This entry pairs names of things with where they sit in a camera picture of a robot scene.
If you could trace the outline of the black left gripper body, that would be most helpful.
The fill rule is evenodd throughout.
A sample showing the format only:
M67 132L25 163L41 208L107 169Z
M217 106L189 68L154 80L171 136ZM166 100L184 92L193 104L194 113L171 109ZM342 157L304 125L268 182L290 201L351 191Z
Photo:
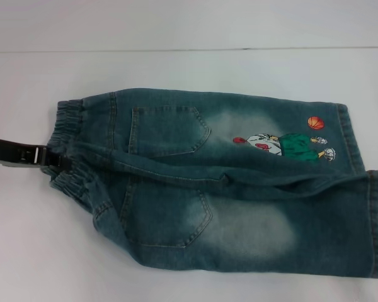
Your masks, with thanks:
M47 148L0 139L0 164L7 167L35 167L47 165Z

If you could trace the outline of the blue denim shorts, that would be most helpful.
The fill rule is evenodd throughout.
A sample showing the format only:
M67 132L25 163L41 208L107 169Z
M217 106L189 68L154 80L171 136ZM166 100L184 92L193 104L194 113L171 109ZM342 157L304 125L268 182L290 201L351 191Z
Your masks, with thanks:
M51 185L143 266L378 278L378 171L343 104L124 89L57 105Z

